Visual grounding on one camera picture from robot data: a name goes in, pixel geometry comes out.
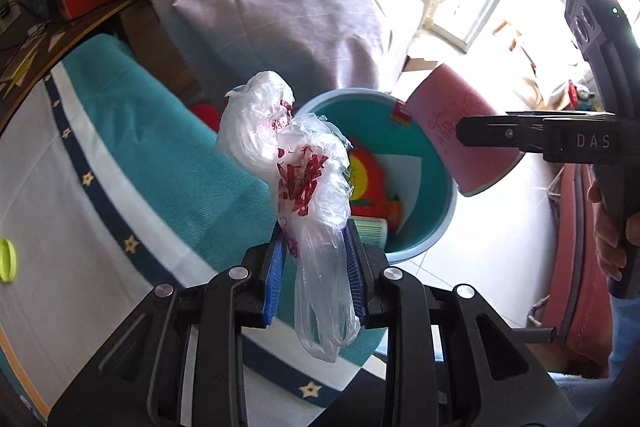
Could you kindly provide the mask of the right hand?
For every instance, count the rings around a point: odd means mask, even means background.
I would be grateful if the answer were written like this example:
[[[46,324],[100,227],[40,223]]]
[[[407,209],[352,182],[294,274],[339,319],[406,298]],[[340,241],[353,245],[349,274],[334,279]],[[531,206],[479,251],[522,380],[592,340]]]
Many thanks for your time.
[[[619,282],[627,263],[627,254],[620,247],[622,227],[606,213],[596,181],[589,187],[588,199],[593,209],[593,236],[599,268],[610,280]]]

